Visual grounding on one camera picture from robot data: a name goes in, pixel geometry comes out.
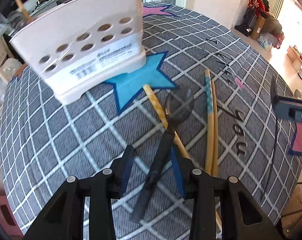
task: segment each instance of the kitchen counter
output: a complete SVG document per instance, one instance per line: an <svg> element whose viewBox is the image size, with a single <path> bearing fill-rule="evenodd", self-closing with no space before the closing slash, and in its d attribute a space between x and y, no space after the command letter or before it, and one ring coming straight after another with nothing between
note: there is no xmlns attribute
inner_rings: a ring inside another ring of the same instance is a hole
<svg viewBox="0 0 302 240"><path fill-rule="evenodd" d="M34 10L32 13L30 13L30 16L39 16L40 14L43 14L44 12L54 8L55 6L57 6L56 3L57 0L50 0L48 2L45 2L44 4L42 4L41 6L39 6L36 10Z"/></svg>
<svg viewBox="0 0 302 240"><path fill-rule="evenodd" d="M30 14L31 17L38 17L41 14L45 13L46 11L54 8L55 6L57 6L56 4L57 0L50 0L48 2L45 2L43 5L41 5L40 7L38 7L34 12L32 12Z"/></svg>

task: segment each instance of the chopstick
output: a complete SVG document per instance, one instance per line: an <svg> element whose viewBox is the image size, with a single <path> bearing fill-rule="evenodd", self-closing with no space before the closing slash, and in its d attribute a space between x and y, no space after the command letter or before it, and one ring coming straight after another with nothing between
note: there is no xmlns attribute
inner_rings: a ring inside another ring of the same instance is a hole
<svg viewBox="0 0 302 240"><path fill-rule="evenodd" d="M166 116L165 113L163 111L163 108L160 104L160 102L158 101L158 99L156 98L152 88L149 85L144 85L143 86L144 92L147 94L147 97L149 98L155 112L158 114L158 117L160 118L164 128L166 129L168 126L167 120L166 120ZM174 132L174 143L179 147L180 153L184 158L188 158L190 159L189 154L187 153L181 139L179 138L179 136L177 135L176 132Z"/></svg>
<svg viewBox="0 0 302 240"><path fill-rule="evenodd" d="M205 70L205 86L206 86L206 101L207 101L207 132L206 132L206 158L205 172L212 174L213 154L214 154L214 114L210 71Z"/></svg>
<svg viewBox="0 0 302 240"><path fill-rule="evenodd" d="M214 141L213 141L213 165L212 165L212 176L218 176L218 158L219 158L219 125L217 120L217 105L216 105L216 94L215 84L211 82L212 87L212 101L213 101L213 115L214 115Z"/></svg>
<svg viewBox="0 0 302 240"><path fill-rule="evenodd" d="M213 82L211 83L210 71L206 69L204 73L205 73L206 100L207 100L207 135L206 135L205 172L211 176L214 176L213 172L216 173L217 175L217 168L218 168L217 166L218 165L217 163L218 123L217 123L216 95L215 95L215 85ZM215 210L215 222L218 228L222 231L222 221L216 210Z"/></svg>
<svg viewBox="0 0 302 240"><path fill-rule="evenodd" d="M17 6L21 9L22 14L24 15L24 17L27 19L28 23L32 22L32 19L30 17L30 15L27 13L26 9L23 6L23 2L21 0L15 0L15 3L17 4Z"/></svg>

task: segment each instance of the barcode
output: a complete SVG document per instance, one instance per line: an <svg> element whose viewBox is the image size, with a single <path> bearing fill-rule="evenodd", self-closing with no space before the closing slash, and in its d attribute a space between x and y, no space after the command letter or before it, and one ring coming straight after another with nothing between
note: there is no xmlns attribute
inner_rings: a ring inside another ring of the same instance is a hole
<svg viewBox="0 0 302 240"><path fill-rule="evenodd" d="M87 75L94 73L96 70L97 70L97 68L96 68L95 64L92 64L92 65L89 65L87 68L85 68L81 71L78 71L77 73L71 73L71 74L74 74L78 78L78 80L80 80L81 78L84 78Z"/></svg>

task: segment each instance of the round table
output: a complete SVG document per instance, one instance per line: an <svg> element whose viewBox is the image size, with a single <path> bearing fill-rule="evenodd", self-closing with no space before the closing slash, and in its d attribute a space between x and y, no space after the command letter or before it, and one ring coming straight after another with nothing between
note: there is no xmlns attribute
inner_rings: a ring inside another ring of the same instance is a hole
<svg viewBox="0 0 302 240"><path fill-rule="evenodd" d="M278 92L292 96L281 76L232 31L194 11L148 3L157 15L144 17L143 45L147 54L168 51L160 70L195 94L192 115L177 129L182 142L202 166L206 156L206 93L204 71L215 82L219 125L219 177L240 178L276 222L290 198L302 168L302 157L288 155L295 123L279 122L278 147L267 197L261 200L274 142L275 116L270 104L272 75ZM244 88L223 72L230 65ZM110 84L99 84L62 106L29 67L8 85L0 131L0 161L5 191L13 214L25 233L52 194L70 175L93 176L132 144L137 158L125 197L113 201L117 239L187 239L192 201L181 201L170 163L155 190L141 224L129 221L164 131L152 105L141 92L121 115ZM164 105L167 90L155 90ZM239 114L237 121L228 112ZM244 135L235 133L238 124ZM88 205L84 238L88 239Z"/></svg>

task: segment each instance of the black spoon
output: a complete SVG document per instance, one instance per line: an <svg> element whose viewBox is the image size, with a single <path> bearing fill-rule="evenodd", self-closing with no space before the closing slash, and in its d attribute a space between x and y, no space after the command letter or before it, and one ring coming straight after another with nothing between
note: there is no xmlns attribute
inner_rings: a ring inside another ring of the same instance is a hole
<svg viewBox="0 0 302 240"><path fill-rule="evenodd" d="M131 214L130 221L139 223L144 217L156 183L160 179L167 156L170 153L175 129L190 116L193 106L194 94L186 85L181 85L171 90L167 96L165 100L165 115L168 126L162 135L150 171Z"/></svg>

